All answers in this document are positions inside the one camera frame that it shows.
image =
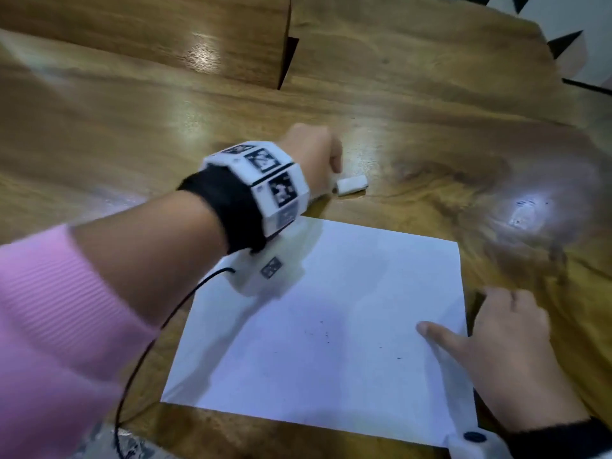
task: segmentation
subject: white bracelet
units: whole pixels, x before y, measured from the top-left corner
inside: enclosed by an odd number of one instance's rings
[[[248,141],[204,159],[202,168],[212,164],[227,167],[249,185],[263,217],[266,238],[304,213],[310,189],[299,164],[272,142]]]

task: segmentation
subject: black strap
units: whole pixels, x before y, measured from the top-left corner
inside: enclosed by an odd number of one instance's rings
[[[231,170],[209,164],[183,180],[178,190],[201,196],[217,213],[230,247],[228,254],[266,246],[263,218],[253,193]]]
[[[514,459],[589,459],[612,450],[612,432],[595,417],[517,433],[508,440]]]

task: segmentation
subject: wire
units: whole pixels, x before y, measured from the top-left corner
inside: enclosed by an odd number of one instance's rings
[[[203,284],[208,282],[211,278],[217,277],[220,273],[223,273],[223,272],[235,273],[236,270],[232,269],[231,267],[224,267],[223,269],[214,271],[208,277],[203,278],[202,281],[199,284],[197,284],[193,290],[187,293],[187,296],[183,298],[183,300],[178,304],[178,306],[174,308],[174,310],[170,313],[170,316],[168,316],[166,321],[162,324],[161,330],[163,330],[166,327],[166,325],[168,325],[168,323],[170,322],[170,319],[174,317],[174,315],[178,312],[180,307],[183,306],[183,304],[185,304],[185,302],[189,298],[191,298],[191,296],[193,296],[194,293],[197,292],[197,290],[199,290]],[[119,406],[117,406],[117,412],[115,414],[115,422],[114,422],[114,447],[115,447],[115,450],[117,451],[117,455],[119,456],[119,459],[126,459],[126,456],[124,456],[123,453],[121,452],[121,446],[119,445],[119,427],[122,424],[122,422],[119,420],[121,416],[121,409],[123,409],[123,405],[126,402],[127,393],[129,392],[130,387],[132,386],[132,383],[134,382],[134,378],[136,378],[136,374],[138,373],[138,370],[140,370],[140,366],[142,366],[142,363],[147,357],[147,354],[149,354],[149,351],[151,350],[151,348],[153,348],[153,345],[155,345],[156,341],[157,339],[154,339],[153,341],[151,341],[149,343],[149,346],[147,346],[147,348],[144,350],[142,356],[140,356],[140,359],[138,359],[138,362],[136,363],[136,367],[132,371],[130,378],[127,379],[126,387],[123,390],[123,395],[121,395],[121,401],[119,401]]]

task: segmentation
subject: pink sweatshirt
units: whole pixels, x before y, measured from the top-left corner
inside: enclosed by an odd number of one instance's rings
[[[0,248],[0,457],[65,459],[157,337],[66,226]]]

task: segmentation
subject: eraser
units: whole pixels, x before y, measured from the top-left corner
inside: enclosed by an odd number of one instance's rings
[[[360,192],[361,190],[365,190],[367,186],[368,179],[363,174],[356,177],[349,177],[347,179],[343,178],[336,182],[336,190],[338,191],[338,196],[344,196],[346,194]]]

